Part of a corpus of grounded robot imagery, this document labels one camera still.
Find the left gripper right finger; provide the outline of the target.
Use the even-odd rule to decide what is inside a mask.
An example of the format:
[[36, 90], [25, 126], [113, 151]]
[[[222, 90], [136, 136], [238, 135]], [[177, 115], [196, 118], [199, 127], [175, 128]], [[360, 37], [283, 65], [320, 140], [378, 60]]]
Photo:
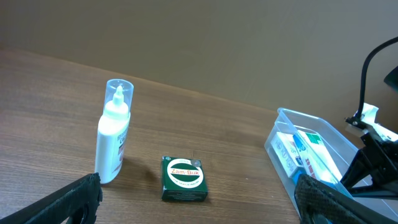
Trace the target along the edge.
[[301, 174], [294, 190], [301, 223], [394, 223], [324, 183]]

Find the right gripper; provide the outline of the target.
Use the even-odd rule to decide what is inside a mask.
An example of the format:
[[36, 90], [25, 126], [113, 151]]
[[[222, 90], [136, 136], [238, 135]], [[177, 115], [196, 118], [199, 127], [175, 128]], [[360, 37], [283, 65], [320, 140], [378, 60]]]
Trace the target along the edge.
[[353, 197], [396, 199], [397, 141], [383, 140], [355, 116], [345, 121], [367, 133], [361, 136], [364, 147], [357, 151], [340, 182]]

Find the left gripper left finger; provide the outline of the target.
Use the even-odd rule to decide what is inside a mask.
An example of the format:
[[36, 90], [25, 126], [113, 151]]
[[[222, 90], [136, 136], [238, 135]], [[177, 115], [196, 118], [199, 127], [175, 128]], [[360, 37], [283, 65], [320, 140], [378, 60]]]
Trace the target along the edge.
[[99, 174], [87, 174], [43, 199], [2, 218], [1, 223], [94, 224], [96, 211], [102, 200]]

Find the white green medicine box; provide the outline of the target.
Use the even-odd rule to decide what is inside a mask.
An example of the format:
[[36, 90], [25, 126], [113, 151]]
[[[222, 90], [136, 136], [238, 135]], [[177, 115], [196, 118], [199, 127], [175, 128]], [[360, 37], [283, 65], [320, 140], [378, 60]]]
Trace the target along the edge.
[[342, 175], [319, 134], [297, 131], [293, 137], [308, 175], [332, 184], [341, 180]]

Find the Hansaplast plaster box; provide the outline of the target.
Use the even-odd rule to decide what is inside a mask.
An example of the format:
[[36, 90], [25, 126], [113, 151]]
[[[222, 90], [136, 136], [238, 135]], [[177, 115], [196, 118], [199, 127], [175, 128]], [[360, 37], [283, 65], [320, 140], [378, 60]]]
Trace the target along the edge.
[[292, 134], [276, 132], [271, 145], [289, 178], [293, 178], [298, 171], [303, 170], [303, 163]]

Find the white glue bottle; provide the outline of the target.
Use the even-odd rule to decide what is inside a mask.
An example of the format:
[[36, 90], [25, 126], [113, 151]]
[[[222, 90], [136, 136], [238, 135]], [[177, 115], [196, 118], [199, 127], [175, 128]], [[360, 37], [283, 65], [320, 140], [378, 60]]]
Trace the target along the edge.
[[134, 85], [127, 80], [107, 81], [96, 138], [95, 172], [99, 174], [101, 184], [110, 183], [121, 170], [133, 93]]

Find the blue lozenge box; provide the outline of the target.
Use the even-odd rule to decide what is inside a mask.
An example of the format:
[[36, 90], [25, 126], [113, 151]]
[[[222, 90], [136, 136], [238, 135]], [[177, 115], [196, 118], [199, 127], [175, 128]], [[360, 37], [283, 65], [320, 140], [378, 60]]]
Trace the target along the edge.
[[[295, 177], [292, 178], [294, 185], [297, 185], [299, 176], [300, 176], [300, 174], [297, 174]], [[343, 195], [347, 196], [348, 198], [353, 199], [351, 194], [340, 183], [332, 183], [332, 182], [328, 182], [328, 181], [324, 181], [324, 180], [321, 180], [320, 182], [331, 187], [332, 189], [338, 191], [339, 193], [342, 193]]]

